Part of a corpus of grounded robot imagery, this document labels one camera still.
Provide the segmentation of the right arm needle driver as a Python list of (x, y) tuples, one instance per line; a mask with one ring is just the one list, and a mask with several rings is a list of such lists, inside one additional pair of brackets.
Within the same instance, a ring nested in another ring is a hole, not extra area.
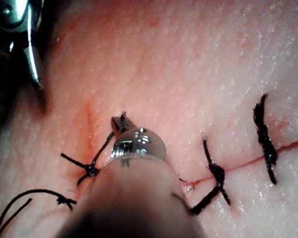
[(41, 26), (43, 0), (0, 0), (0, 48), (16, 37), (25, 38), (26, 47), (36, 48), (35, 35)]

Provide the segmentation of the left arm needle driver jaw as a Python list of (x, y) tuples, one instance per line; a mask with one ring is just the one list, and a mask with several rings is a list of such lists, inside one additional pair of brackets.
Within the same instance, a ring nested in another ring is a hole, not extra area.
[(118, 137), (122, 133), (122, 128), (123, 128), (123, 120), (121, 119), (121, 117), (112, 117), (111, 127), (115, 137)]
[(127, 130), (137, 128), (137, 126), (130, 119), (122, 120), (122, 132), (124, 133)]

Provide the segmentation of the right arm needle driver jaw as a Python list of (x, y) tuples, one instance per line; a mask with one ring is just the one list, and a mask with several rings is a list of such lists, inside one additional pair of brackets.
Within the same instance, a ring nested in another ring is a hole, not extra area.
[(31, 84), (35, 90), (42, 90), (42, 78), (44, 76), (44, 68), (36, 46), (29, 45), (23, 50), (28, 66)]
[(7, 95), (9, 85), (9, 52), (0, 49), (0, 100), (4, 100)]

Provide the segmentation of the left arm needle driver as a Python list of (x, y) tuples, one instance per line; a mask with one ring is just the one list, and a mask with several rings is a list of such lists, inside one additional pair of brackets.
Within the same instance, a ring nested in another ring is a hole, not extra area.
[(119, 135), (113, 145), (111, 160), (150, 158), (164, 161), (166, 147), (152, 130), (143, 127), (128, 129)]

